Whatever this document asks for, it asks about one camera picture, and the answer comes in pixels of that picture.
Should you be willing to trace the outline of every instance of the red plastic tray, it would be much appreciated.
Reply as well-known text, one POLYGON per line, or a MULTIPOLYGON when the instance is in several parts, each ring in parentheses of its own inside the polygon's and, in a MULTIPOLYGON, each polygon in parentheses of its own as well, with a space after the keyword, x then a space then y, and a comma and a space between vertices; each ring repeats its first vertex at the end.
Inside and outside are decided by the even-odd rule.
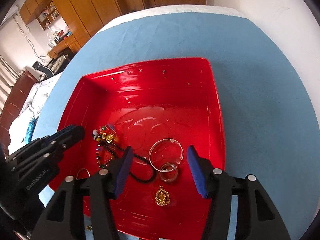
MULTIPOLYGON (((117 230, 144 239, 200 239, 210 200, 198 194, 186 160, 188 146, 214 167, 225 168, 225 140, 221 109, 211 66, 203 58, 176 58, 129 64, 83 76, 62 115, 58 130, 82 125, 85 138, 70 148, 60 162, 60 174, 50 183, 56 190, 62 180, 81 168, 91 174, 99 168, 93 129, 115 125, 124 148, 148 157, 152 145, 163 138, 178 140, 184 150, 179 176, 172 183, 159 174, 149 184, 128 177, 124 192, 110 205, 117 230), (162 185, 170 204, 158 206, 155 194, 162 185)), ((134 158, 132 173, 149 178, 150 166, 134 158)), ((90 215, 84 200, 84 211, 90 215)))

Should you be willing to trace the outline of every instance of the bed headboard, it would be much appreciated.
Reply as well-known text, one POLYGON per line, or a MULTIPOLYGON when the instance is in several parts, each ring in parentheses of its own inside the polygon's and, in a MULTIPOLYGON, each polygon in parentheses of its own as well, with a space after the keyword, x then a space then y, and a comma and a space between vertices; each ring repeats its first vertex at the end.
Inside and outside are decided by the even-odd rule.
POLYGON ((37 82, 39 81, 28 70, 23 70, 4 104, 0 116, 0 142, 3 145, 5 155, 9 154, 8 146, 11 143, 9 135, 10 125, 20 114, 32 86, 37 82))

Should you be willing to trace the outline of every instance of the curtain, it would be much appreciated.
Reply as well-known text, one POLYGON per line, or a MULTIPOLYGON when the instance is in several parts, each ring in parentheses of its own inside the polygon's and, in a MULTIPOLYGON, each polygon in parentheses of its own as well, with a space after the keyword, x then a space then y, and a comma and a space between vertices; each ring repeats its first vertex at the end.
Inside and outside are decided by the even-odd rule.
POLYGON ((0 55, 0 113, 19 74, 0 55))

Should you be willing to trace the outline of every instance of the blue object on bed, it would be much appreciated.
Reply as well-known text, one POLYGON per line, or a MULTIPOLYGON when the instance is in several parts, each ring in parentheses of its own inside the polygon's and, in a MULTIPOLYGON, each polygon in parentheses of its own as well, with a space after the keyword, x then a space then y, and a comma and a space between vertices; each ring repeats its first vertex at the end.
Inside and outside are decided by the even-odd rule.
MULTIPOLYGON (((292 240, 300 238, 313 220, 319 200, 319 126, 290 62, 245 18, 174 13, 133 20, 96 34, 52 90, 34 137, 57 131, 81 76, 132 62, 174 57, 210 61, 225 127, 226 171, 242 178, 255 174, 292 240)), ((235 223, 232 212, 230 234, 235 223)))
POLYGON ((24 143, 25 143, 25 144, 28 144, 29 142, 31 142, 32 135, 33 135, 33 132, 34 132, 34 128, 35 128, 35 126, 36 126, 36 122, 37 122, 37 118, 34 118, 34 119, 29 123, 28 129, 27 129, 27 133, 26 133, 26 136, 25 136, 25 138, 24 138, 24 143))

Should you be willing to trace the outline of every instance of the bed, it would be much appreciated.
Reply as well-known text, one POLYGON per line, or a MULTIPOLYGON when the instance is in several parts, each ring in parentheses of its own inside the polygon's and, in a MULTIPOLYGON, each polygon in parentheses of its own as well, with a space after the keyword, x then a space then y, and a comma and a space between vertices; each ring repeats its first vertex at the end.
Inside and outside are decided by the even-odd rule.
POLYGON ((14 153, 31 141, 36 120, 60 76, 61 73, 32 86, 19 116, 10 125, 9 154, 14 153))
MULTIPOLYGON (((225 127, 226 171, 242 178, 255 174, 291 238, 298 239, 313 220, 320 194, 317 118, 290 62, 263 31, 236 10, 179 5, 114 19, 65 69, 43 107, 33 138, 57 131, 81 76, 175 57, 210 61, 225 127)), ((48 202, 52 191, 46 188, 40 195, 48 202)), ((236 204, 233 199, 230 239, 235 233, 236 204)))

